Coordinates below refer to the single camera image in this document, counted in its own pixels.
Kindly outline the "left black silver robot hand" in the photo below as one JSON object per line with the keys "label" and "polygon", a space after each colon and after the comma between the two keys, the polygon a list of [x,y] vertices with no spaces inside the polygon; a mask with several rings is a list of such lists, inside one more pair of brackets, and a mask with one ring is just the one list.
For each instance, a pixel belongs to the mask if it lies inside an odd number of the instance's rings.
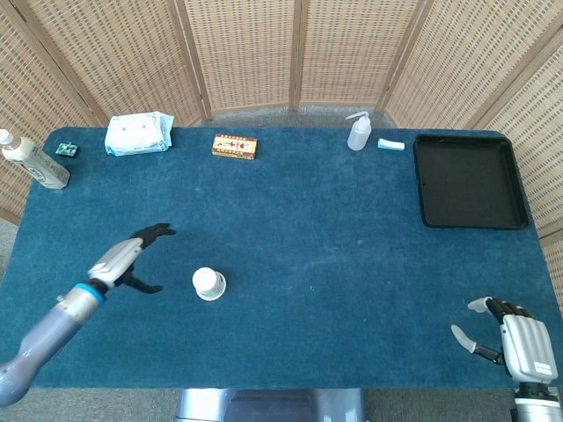
{"label": "left black silver robot hand", "polygon": [[128,239],[112,246],[88,271],[87,284],[102,296],[118,286],[126,285],[141,293],[153,295],[164,288],[147,285],[134,276],[139,255],[161,236],[175,235],[170,223],[158,223],[137,230]]}

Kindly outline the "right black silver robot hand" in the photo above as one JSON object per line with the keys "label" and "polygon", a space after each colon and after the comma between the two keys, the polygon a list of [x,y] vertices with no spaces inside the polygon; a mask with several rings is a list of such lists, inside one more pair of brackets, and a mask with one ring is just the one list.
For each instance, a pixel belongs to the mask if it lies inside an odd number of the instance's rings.
{"label": "right black silver robot hand", "polygon": [[559,377],[554,351],[545,323],[526,308],[486,296],[468,304],[476,313],[489,313],[497,321],[501,335],[500,351],[478,344],[457,325],[450,329],[465,350],[505,367],[516,382],[549,384]]}

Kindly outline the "white printed paper cup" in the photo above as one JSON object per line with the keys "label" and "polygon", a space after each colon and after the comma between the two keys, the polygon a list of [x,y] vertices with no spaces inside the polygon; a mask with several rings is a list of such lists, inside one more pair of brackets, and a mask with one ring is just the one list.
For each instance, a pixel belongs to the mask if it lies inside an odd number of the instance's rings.
{"label": "white printed paper cup", "polygon": [[196,294],[204,301],[219,299],[226,290],[226,279],[218,271],[210,267],[198,268],[192,277]]}

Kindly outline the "cream pump lotion bottle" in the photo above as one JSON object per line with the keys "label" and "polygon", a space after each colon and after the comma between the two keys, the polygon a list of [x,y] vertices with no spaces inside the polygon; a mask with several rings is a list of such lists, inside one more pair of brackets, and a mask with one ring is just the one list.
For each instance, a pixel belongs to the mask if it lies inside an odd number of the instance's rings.
{"label": "cream pump lotion bottle", "polygon": [[0,151],[7,161],[26,171],[48,189],[63,189],[69,182],[69,171],[30,138],[17,137],[0,128]]}

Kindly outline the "white blue tissue pack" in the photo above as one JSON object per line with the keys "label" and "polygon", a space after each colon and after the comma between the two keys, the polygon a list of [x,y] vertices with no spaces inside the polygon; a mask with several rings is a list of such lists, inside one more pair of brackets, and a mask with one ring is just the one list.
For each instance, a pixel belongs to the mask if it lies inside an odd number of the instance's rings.
{"label": "white blue tissue pack", "polygon": [[111,156],[165,152],[172,146],[174,117],[161,112],[113,116],[108,124],[105,149]]}

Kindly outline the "yellow red cardboard box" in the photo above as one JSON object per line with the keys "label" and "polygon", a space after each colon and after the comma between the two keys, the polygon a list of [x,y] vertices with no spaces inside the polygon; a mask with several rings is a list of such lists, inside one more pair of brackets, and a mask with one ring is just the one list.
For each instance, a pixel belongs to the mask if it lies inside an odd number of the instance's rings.
{"label": "yellow red cardboard box", "polygon": [[256,156],[258,139],[238,135],[217,134],[211,152],[216,156],[253,160]]}

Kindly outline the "black plastic tray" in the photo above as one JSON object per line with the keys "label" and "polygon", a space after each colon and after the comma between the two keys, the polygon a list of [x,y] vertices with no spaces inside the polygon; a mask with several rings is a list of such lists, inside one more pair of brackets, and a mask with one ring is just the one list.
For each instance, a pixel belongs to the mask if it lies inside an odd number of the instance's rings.
{"label": "black plastic tray", "polygon": [[418,135],[413,154],[421,217],[427,226],[505,230],[529,226],[508,138]]}

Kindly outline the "silver blue robot torso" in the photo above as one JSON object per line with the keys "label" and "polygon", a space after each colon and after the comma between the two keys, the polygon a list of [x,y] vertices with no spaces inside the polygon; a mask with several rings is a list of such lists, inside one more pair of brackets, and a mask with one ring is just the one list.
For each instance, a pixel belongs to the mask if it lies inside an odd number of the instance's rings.
{"label": "silver blue robot torso", "polygon": [[362,389],[183,389],[175,422],[369,422]]}

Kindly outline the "blue carpet table cover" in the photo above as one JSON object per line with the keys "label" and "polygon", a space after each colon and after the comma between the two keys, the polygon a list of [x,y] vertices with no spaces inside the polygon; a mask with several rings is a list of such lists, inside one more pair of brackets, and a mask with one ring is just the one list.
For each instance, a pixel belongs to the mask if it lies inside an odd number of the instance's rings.
{"label": "blue carpet table cover", "polygon": [[[493,296],[547,326],[563,382],[563,317],[537,232],[435,229],[420,214],[413,152],[358,152],[344,128],[247,127],[252,161],[214,156],[213,128],[172,131],[164,153],[114,157],[102,127],[47,139],[79,147],[62,190],[33,185],[0,287],[0,364],[113,245],[168,222],[135,263],[164,289],[121,286],[39,372],[41,387],[502,388],[459,325],[499,348]],[[204,301],[210,267],[224,294]]]}

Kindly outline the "woven bamboo folding screen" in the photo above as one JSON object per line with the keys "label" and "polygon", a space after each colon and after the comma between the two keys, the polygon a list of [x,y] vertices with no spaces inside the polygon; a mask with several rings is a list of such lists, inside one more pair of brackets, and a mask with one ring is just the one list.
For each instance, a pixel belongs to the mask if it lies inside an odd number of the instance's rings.
{"label": "woven bamboo folding screen", "polygon": [[513,142],[563,314],[563,0],[0,0],[0,127],[367,106]]}

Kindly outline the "translucent plastic wash bottle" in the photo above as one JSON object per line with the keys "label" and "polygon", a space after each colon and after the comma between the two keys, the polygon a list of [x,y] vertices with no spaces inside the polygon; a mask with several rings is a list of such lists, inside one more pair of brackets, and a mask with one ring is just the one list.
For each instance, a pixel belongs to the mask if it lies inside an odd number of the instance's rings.
{"label": "translucent plastic wash bottle", "polygon": [[346,117],[346,120],[355,119],[347,138],[347,146],[353,151],[362,150],[369,139],[372,126],[368,112],[359,112]]}

